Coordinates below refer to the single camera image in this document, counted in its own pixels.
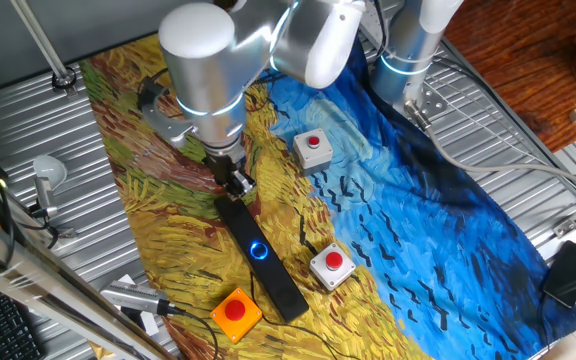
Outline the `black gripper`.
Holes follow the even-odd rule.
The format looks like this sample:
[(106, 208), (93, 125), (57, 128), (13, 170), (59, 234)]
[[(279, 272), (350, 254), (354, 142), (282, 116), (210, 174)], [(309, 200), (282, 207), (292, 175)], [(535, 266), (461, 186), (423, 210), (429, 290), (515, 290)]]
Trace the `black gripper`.
[(225, 147), (204, 145), (205, 164), (218, 185), (224, 185), (228, 196), (235, 200), (250, 193), (256, 182), (244, 170), (246, 152), (240, 142)]

